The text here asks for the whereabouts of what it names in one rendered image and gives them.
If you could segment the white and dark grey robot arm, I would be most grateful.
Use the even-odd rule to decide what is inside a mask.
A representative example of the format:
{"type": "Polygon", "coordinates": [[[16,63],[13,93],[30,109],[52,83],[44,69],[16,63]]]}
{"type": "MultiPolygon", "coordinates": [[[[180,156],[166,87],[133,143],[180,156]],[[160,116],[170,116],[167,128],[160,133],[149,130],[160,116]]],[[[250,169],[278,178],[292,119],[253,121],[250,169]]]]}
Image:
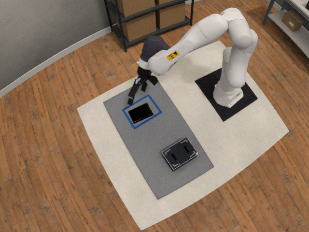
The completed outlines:
{"type": "Polygon", "coordinates": [[[215,85],[213,98],[218,104],[231,108],[243,97],[241,87],[245,85],[248,62],[258,41],[257,34],[249,28],[237,8],[228,8],[220,14],[205,17],[193,25],[173,47],[168,46],[160,36],[149,36],[137,64],[158,76],[165,75],[176,61],[214,42],[225,31],[233,46],[223,50],[222,74],[215,85]]]}

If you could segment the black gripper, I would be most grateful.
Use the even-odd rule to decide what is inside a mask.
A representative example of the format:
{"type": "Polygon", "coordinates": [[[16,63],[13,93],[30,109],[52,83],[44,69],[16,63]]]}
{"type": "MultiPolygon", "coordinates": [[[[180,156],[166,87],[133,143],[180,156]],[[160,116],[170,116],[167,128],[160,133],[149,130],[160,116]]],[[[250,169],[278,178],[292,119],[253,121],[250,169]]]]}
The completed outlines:
{"type": "Polygon", "coordinates": [[[133,84],[133,86],[130,90],[130,93],[128,94],[128,96],[129,96],[128,104],[131,105],[131,106],[133,104],[135,94],[137,93],[137,91],[138,91],[138,89],[141,85],[142,85],[141,90],[143,92],[146,91],[148,84],[146,83],[147,80],[145,80],[145,78],[151,76],[151,74],[152,74],[152,72],[150,70],[143,69],[140,66],[138,66],[137,73],[138,73],[139,76],[138,76],[137,79],[135,79],[134,84],[133,84]]]}

